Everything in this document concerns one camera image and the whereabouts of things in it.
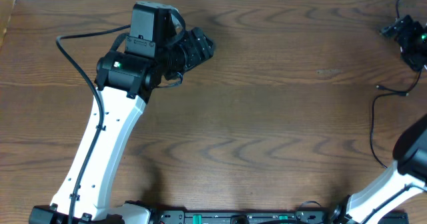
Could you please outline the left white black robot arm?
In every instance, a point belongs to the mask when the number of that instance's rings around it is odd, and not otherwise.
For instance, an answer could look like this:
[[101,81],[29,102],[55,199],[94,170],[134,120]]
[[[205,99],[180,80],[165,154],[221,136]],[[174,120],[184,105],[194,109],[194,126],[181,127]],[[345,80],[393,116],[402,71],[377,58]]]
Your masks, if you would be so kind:
[[136,201],[110,205],[127,140],[154,89],[181,85],[183,76],[211,59],[215,43],[200,28],[187,29],[171,6],[139,1],[131,22],[99,59],[91,115],[70,170],[49,205],[35,206],[30,223],[151,223]]

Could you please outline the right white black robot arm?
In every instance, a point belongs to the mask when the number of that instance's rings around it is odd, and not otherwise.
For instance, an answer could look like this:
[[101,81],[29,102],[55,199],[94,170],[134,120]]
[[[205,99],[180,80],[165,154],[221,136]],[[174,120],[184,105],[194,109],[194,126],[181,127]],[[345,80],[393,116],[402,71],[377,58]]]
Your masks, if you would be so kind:
[[[394,38],[403,61],[420,75],[426,68],[426,26],[406,15],[380,33]],[[329,223],[379,223],[401,203],[426,191],[426,116],[401,134],[392,157],[379,177],[335,208]]]

